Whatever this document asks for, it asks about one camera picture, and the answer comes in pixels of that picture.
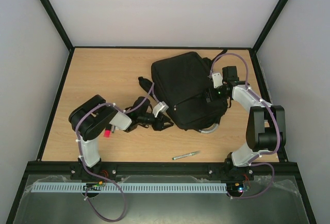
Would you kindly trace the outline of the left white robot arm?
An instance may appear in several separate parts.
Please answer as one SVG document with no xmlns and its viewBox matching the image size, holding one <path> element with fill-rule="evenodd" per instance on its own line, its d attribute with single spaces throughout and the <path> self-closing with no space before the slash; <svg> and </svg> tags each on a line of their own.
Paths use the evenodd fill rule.
<svg viewBox="0 0 330 224">
<path fill-rule="evenodd" d="M 98 137 L 102 132 L 108 137 L 114 129 L 129 133 L 138 126 L 152 127 L 155 131 L 172 127 L 174 123 L 163 114 L 167 108 L 164 102 L 153 107 L 148 98 L 138 97 L 132 106 L 120 110 L 114 103 L 107 103 L 103 97 L 95 95 L 69 115 L 77 136 L 78 158 L 89 168 L 101 161 Z"/>
</svg>

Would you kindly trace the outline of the black student backpack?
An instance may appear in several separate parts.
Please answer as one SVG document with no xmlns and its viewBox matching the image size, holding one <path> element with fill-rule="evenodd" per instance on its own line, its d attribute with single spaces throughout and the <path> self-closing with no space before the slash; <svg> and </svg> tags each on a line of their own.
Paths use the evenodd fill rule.
<svg viewBox="0 0 330 224">
<path fill-rule="evenodd" d="M 152 63 L 151 79 L 139 77 L 139 85 L 154 99 L 165 102 L 167 115 L 182 130 L 213 133 L 226 113 L 225 98 L 213 97 L 215 91 L 209 78 L 212 60 L 197 52 L 187 52 Z"/>
</svg>

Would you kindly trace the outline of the silver green marker pen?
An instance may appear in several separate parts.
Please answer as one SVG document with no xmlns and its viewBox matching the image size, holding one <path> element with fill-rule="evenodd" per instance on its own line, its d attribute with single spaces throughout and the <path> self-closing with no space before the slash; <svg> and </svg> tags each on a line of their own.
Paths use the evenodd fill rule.
<svg viewBox="0 0 330 224">
<path fill-rule="evenodd" d="M 178 159 L 182 159 L 182 158 L 186 158 L 186 157 L 191 157 L 191 156 L 195 156 L 197 154 L 199 154 L 200 151 L 194 151 L 194 152 L 190 152 L 190 153 L 187 153 L 187 154 L 183 154 L 183 155 L 179 155 L 179 156 L 175 156 L 172 158 L 173 161 L 176 161 Z"/>
</svg>

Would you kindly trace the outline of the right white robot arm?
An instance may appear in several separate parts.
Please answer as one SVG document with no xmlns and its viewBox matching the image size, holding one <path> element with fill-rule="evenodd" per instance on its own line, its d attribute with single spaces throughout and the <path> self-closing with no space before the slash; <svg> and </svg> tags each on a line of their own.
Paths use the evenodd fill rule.
<svg viewBox="0 0 330 224">
<path fill-rule="evenodd" d="M 225 99 L 239 103 L 248 113 L 245 143 L 225 159 L 225 173 L 234 179 L 250 167 L 257 158 L 277 153 L 286 142 L 285 111 L 261 98 L 248 84 L 240 81 L 235 66 L 222 73 L 210 72 L 212 100 Z"/>
</svg>

